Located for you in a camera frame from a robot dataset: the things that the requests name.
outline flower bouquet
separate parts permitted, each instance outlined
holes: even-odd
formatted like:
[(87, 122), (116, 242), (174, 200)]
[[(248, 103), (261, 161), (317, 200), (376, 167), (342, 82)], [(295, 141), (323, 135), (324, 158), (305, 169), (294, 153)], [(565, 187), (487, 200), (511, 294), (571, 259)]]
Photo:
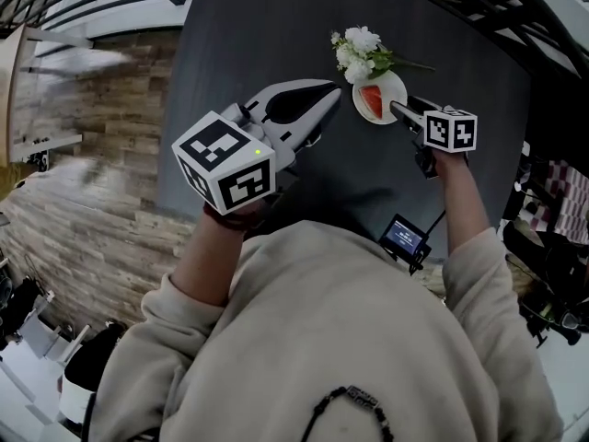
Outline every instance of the flower bouquet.
[(415, 64), (393, 55), (392, 51), (383, 46), (380, 36), (370, 32), (366, 26), (348, 28), (344, 37), (334, 31), (331, 33), (331, 44), (338, 58), (338, 69), (344, 72), (346, 80), (351, 84), (377, 78), (393, 65), (435, 70), (428, 65)]

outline white flower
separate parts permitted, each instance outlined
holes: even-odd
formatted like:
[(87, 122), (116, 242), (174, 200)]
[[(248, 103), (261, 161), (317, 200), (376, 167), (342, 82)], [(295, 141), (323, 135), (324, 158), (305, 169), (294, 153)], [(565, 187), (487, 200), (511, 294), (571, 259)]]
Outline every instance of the white flower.
[(348, 65), (344, 75), (350, 84), (355, 84), (356, 82), (365, 80), (370, 74), (372, 74), (372, 68), (370, 64), (364, 59), (354, 56), (350, 60), (350, 64)]
[(361, 56), (365, 56), (367, 52), (375, 51), (380, 42), (380, 36), (371, 33), (368, 27), (348, 28), (346, 29), (346, 40), (348, 40), (353, 48)]
[(353, 57), (357, 57), (353, 48), (347, 42), (342, 44), (337, 51), (335, 52), (335, 56), (338, 58), (338, 63), (340, 63), (340, 67), (347, 67), (350, 65), (350, 60)]

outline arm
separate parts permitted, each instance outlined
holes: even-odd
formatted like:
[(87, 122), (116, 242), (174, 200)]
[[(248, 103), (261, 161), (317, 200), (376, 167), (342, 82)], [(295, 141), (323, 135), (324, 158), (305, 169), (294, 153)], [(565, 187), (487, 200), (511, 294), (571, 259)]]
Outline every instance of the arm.
[[(257, 205), (240, 210), (247, 213)], [(128, 440), (161, 427), (174, 393), (223, 312), (244, 232), (202, 215), (174, 273), (142, 301), (105, 369), (89, 440)]]
[(562, 422), (532, 337), (519, 314), (505, 248), (462, 156), (436, 153), (444, 185), (450, 258), (446, 304), (499, 396), (500, 440), (560, 440)]

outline beige sweatshirt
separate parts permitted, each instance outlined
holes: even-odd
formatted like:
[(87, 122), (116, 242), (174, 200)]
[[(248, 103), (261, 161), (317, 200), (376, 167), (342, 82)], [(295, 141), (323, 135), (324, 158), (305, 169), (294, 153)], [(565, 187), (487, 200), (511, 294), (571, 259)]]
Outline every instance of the beige sweatshirt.
[[(504, 248), (489, 229), (444, 267), (447, 308), (375, 243), (302, 222), (244, 245), (226, 308), (169, 282), (109, 361), (90, 441), (300, 441), (355, 385), (396, 441), (559, 440), (561, 421)], [(380, 441), (345, 398), (309, 441)]]

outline wristband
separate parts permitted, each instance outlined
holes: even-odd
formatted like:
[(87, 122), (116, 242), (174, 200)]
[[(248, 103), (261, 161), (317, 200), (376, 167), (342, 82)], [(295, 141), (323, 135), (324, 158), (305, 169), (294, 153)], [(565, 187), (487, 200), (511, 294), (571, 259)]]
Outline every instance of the wristband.
[(212, 206), (210, 206), (207, 202), (204, 203), (202, 212), (210, 218), (212, 218), (212, 220), (218, 225), (226, 227), (227, 229), (232, 229), (234, 231), (245, 232), (248, 229), (251, 229), (252, 227), (256, 226), (258, 222), (258, 215), (256, 213), (250, 213), (249, 215), (238, 215), (236, 213), (229, 213), (228, 215), (223, 216), (219, 212), (217, 212)]

